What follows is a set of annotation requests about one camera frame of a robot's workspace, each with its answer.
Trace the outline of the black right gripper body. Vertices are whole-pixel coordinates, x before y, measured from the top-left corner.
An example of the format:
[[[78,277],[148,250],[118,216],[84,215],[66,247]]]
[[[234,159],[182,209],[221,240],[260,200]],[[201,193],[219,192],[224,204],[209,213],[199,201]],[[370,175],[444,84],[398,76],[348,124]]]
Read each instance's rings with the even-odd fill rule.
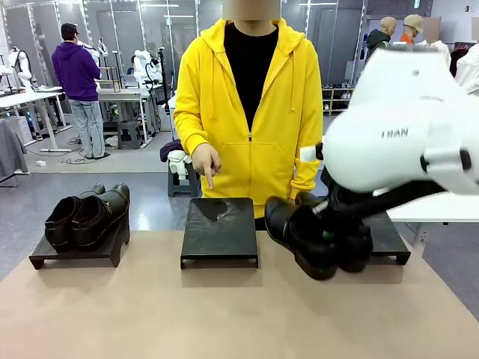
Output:
[[[350,191],[337,184],[330,174],[321,174],[320,177],[323,184],[328,189],[327,200],[332,212],[329,217],[332,219],[335,230],[357,230],[364,224],[360,218],[350,214],[353,207],[357,207],[357,203],[371,198],[371,193],[356,193]]]

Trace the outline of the person's right hand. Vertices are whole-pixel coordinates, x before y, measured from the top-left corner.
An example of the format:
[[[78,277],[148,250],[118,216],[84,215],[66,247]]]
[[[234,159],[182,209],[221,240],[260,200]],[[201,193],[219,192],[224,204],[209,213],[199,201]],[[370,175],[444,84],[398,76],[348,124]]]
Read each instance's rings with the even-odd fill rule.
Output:
[[[214,189],[213,177],[222,172],[218,152],[208,143],[198,145],[192,153],[194,170],[205,177],[210,190]]]

